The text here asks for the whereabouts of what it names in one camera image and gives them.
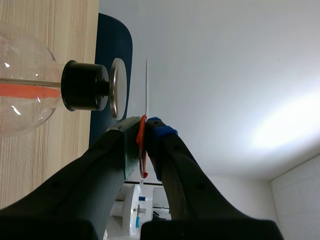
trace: black cap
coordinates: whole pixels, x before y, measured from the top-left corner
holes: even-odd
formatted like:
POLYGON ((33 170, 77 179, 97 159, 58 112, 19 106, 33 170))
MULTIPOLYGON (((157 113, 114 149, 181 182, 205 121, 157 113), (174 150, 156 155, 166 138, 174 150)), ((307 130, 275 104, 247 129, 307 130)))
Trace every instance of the black cap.
POLYGON ((109 87, 108 72, 103 65, 70 60, 63 69, 61 96, 69 111, 103 110, 108 101, 109 87))

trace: wood grain surface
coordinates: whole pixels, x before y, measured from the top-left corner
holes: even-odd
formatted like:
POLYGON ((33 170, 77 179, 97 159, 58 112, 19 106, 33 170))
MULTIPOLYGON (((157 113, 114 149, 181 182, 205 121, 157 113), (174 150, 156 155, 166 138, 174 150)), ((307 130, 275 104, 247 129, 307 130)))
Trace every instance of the wood grain surface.
MULTIPOLYGON (((35 35, 58 63, 94 63, 99 0, 0 0, 0 21, 35 35)), ((0 138, 0 208, 21 199, 89 144, 90 112, 58 107, 44 124, 0 138)))

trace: white tile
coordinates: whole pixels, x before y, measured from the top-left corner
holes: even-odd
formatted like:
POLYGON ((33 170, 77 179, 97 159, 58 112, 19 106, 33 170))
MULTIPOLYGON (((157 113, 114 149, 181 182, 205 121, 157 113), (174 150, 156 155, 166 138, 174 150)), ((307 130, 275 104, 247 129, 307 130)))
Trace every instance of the white tile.
POLYGON ((320 155, 312 159, 312 163, 317 174, 320 174, 320 155))
POLYGON ((275 191, 273 197, 279 217, 299 214, 306 211, 306 206, 297 184, 275 191))
POLYGON ((279 222, 285 240, 320 239, 320 212, 307 212, 280 217, 279 222))
POLYGON ((317 175, 313 159, 295 167, 294 169, 282 174, 273 181, 272 187, 276 190, 284 189, 300 181, 317 175))
POLYGON ((320 211, 320 175, 316 175, 301 181, 299 183, 299 189, 306 210, 320 211))

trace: chair backrest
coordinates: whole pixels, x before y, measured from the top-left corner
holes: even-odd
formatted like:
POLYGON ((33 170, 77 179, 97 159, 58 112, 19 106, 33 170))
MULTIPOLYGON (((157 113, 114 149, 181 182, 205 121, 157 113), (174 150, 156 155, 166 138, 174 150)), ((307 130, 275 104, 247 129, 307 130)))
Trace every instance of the chair backrest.
MULTIPOLYGON (((115 58, 122 59, 126 69, 126 106, 122 119, 127 117, 130 77, 133 56, 133 42, 129 30, 117 19, 99 13, 96 36, 95 64, 104 65, 111 70, 115 58)), ((102 111, 91 112, 89 146, 91 146, 107 129, 119 120, 112 117, 109 100, 102 111)))

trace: glass bulb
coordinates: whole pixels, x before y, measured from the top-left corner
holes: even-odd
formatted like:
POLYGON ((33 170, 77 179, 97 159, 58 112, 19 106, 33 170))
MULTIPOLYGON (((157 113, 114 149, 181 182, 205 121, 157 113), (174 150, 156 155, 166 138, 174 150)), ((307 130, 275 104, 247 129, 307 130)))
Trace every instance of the glass bulb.
POLYGON ((61 98, 61 71, 49 49, 28 32, 0 23, 0 137, 46 121, 61 98))
POLYGON ((121 59, 114 60, 110 79, 103 65, 74 60, 57 64, 36 37, 0 23, 0 137, 36 128, 62 102, 69 111, 102 111, 109 99, 112 116, 122 119, 127 72, 121 59))

